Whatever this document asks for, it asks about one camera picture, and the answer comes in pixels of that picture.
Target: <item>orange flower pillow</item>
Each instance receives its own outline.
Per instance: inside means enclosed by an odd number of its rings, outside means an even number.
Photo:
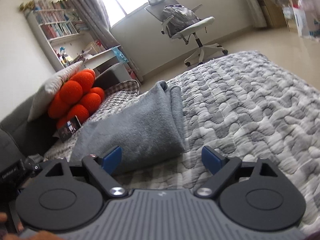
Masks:
[[[48,109],[50,118],[59,119],[57,129],[75,115],[83,123],[97,111],[105,94],[102,88],[92,88],[94,80],[94,71],[85,69],[76,73],[61,87]]]

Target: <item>curtain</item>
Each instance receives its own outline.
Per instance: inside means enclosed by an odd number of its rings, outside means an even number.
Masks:
[[[256,28],[264,28],[267,27],[266,20],[260,8],[260,5],[257,0],[247,0],[249,5],[251,15],[254,22],[254,27]]]
[[[110,32],[110,22],[106,7],[102,0],[70,0],[76,8],[81,19],[86,22],[91,30],[94,39],[99,39],[106,49],[119,45],[119,42],[114,38]],[[143,81],[139,70],[129,60],[130,67],[134,70],[140,81]]]

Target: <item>white shelf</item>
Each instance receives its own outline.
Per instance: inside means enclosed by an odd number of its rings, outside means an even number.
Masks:
[[[74,38],[74,36],[80,35],[80,33],[74,33],[70,35],[60,36],[57,38],[48,39],[49,43],[52,43],[54,41],[62,41],[62,40],[68,40],[70,38]]]
[[[49,22],[49,23],[40,23],[39,26],[42,26],[42,25],[48,25],[48,24],[55,24],[55,23],[69,23],[71,21],[61,21],[61,22]]]
[[[56,53],[52,49],[52,46],[48,42],[44,32],[39,27],[39,24],[36,20],[36,16],[33,13],[29,13],[29,10],[25,11],[25,15],[27,18],[27,22],[35,35],[36,39],[38,40],[40,47],[42,48],[44,54],[47,56],[49,62],[51,63],[52,67],[55,71],[59,71],[64,68],[60,60],[58,59]]]
[[[73,8],[68,9],[41,9],[41,10],[33,10],[34,12],[52,12],[52,11],[67,11],[67,10],[74,10]]]

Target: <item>gray towel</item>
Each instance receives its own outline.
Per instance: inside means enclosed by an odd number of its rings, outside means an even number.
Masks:
[[[89,154],[102,155],[121,146],[122,161],[114,174],[140,169],[184,152],[180,87],[159,81],[139,101],[108,118],[86,123],[70,161]]]

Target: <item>chair armrest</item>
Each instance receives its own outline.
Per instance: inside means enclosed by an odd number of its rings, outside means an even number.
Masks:
[[[168,34],[167,32],[167,25],[168,23],[173,19],[173,15],[171,15],[170,17],[168,17],[167,19],[164,20],[164,22],[161,24],[162,25],[162,30],[161,30],[161,33],[162,34]]]
[[[196,12],[200,7],[202,7],[202,4],[199,4],[198,6],[194,7],[191,11]]]

